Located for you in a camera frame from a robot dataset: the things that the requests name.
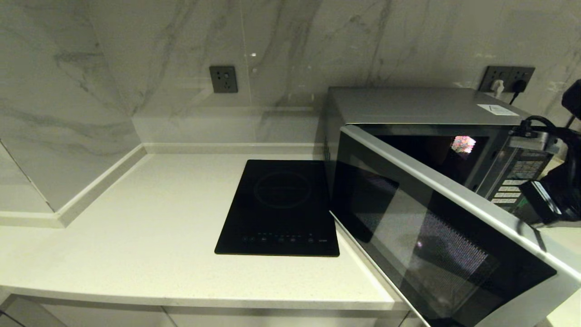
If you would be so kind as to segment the black induction cooktop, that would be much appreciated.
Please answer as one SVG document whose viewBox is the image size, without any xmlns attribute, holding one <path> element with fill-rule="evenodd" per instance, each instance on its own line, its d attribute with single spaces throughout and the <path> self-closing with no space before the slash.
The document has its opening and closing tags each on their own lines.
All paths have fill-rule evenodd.
<svg viewBox="0 0 581 327">
<path fill-rule="evenodd" d="M 340 256 L 325 163 L 248 160 L 214 252 Z"/>
</svg>

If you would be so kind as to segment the dark grey wall socket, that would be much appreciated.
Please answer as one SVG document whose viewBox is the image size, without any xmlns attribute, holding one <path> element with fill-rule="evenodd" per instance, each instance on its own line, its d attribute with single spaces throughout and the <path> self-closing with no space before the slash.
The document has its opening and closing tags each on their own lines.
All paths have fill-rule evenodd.
<svg viewBox="0 0 581 327">
<path fill-rule="evenodd" d="M 214 93 L 238 93 L 238 81 L 234 66 L 210 66 L 209 72 Z"/>
<path fill-rule="evenodd" d="M 507 90 L 512 93 L 512 86 L 517 80 L 525 80 L 529 84 L 534 72 L 534 67 L 513 67 L 508 76 Z"/>
<path fill-rule="evenodd" d="M 506 91 L 508 89 L 508 79 L 511 70 L 511 66 L 488 66 L 485 69 L 478 91 L 492 92 L 493 86 L 499 86 L 501 84 L 504 87 L 503 91 Z"/>
</svg>

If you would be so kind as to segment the beige drawer front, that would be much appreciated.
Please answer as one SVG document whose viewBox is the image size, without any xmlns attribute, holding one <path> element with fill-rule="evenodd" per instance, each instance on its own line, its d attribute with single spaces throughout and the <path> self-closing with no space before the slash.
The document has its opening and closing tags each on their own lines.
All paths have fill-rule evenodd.
<svg viewBox="0 0 581 327">
<path fill-rule="evenodd" d="M 164 307 L 177 327 L 399 327 L 407 311 Z"/>
</svg>

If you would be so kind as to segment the beige cabinet door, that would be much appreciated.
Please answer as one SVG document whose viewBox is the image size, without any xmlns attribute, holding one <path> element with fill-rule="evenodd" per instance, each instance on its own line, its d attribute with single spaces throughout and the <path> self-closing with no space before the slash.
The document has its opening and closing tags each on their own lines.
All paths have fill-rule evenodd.
<svg viewBox="0 0 581 327">
<path fill-rule="evenodd" d="M 67 327 L 177 327 L 157 306 L 106 303 L 42 303 Z"/>
</svg>

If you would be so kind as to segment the angled grey cabinet panel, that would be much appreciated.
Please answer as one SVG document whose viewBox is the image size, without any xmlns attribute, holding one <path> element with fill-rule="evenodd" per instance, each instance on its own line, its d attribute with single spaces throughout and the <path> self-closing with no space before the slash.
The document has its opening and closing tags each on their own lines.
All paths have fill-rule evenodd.
<svg viewBox="0 0 581 327">
<path fill-rule="evenodd" d="M 8 296 L 0 303 L 0 327 L 68 327 L 35 300 Z"/>
</svg>

